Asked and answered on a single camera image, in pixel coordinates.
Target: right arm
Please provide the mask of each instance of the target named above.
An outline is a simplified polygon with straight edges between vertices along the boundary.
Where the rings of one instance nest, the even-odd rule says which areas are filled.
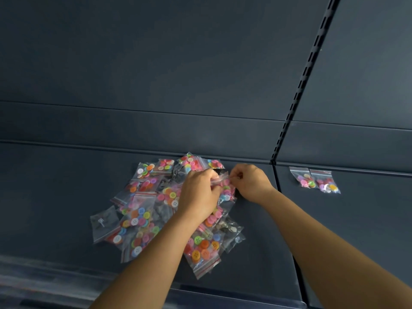
[[[326,309],[412,308],[410,287],[278,192],[261,169],[238,164],[230,179],[273,218]]]

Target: hand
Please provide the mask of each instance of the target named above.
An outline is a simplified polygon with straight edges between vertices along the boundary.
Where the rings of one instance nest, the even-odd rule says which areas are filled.
[[[268,194],[275,191],[263,170],[255,165],[237,164],[229,178],[245,199],[260,205]]]
[[[179,199],[179,208],[176,214],[188,218],[191,222],[200,225],[216,208],[221,186],[210,186],[210,180],[218,177],[213,169],[204,171],[190,171],[183,183]]]

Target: left arm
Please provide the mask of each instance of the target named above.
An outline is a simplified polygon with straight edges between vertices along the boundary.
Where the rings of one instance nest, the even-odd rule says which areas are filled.
[[[188,174],[178,212],[91,309],[162,308],[188,239],[218,202],[221,187],[210,187],[216,176],[212,169]]]

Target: left hand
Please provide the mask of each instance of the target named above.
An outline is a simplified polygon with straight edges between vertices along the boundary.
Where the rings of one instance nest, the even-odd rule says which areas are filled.
[[[211,187],[212,178],[218,177],[213,169],[190,171],[182,187],[177,215],[200,225],[216,208],[223,188]]]

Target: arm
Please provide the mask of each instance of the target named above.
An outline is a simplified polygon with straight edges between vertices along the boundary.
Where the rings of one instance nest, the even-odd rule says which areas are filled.
[[[222,188],[210,186],[216,176],[212,169],[188,174],[178,212],[90,308],[162,308],[188,239],[218,202]]]
[[[325,308],[412,308],[412,289],[272,187],[265,173],[238,164],[231,181],[270,214]]]

